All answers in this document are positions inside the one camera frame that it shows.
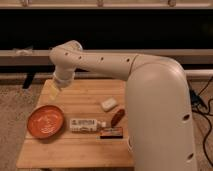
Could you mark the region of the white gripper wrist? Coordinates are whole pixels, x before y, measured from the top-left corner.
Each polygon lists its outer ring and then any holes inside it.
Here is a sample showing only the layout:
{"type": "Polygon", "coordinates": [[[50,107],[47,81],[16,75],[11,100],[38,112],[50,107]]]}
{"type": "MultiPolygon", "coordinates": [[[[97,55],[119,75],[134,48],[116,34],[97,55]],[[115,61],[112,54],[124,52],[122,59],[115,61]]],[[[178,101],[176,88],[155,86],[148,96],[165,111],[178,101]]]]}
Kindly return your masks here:
{"type": "Polygon", "coordinates": [[[68,87],[74,80],[75,73],[68,72],[68,73],[53,73],[53,82],[50,86],[49,97],[51,100],[54,100],[59,93],[61,92],[62,88],[68,87]]]}

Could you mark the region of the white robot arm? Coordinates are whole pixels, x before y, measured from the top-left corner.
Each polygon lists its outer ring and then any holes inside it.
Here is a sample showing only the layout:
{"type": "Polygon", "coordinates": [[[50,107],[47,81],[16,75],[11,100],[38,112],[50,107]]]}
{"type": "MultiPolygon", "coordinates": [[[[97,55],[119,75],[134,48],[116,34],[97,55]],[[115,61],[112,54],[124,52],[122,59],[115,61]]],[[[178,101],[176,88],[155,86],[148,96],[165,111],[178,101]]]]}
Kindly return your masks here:
{"type": "Polygon", "coordinates": [[[125,111],[135,171],[197,171],[189,87],[182,66],[168,57],[88,52],[77,41],[50,51],[57,88],[79,68],[124,80],[125,111]]]}

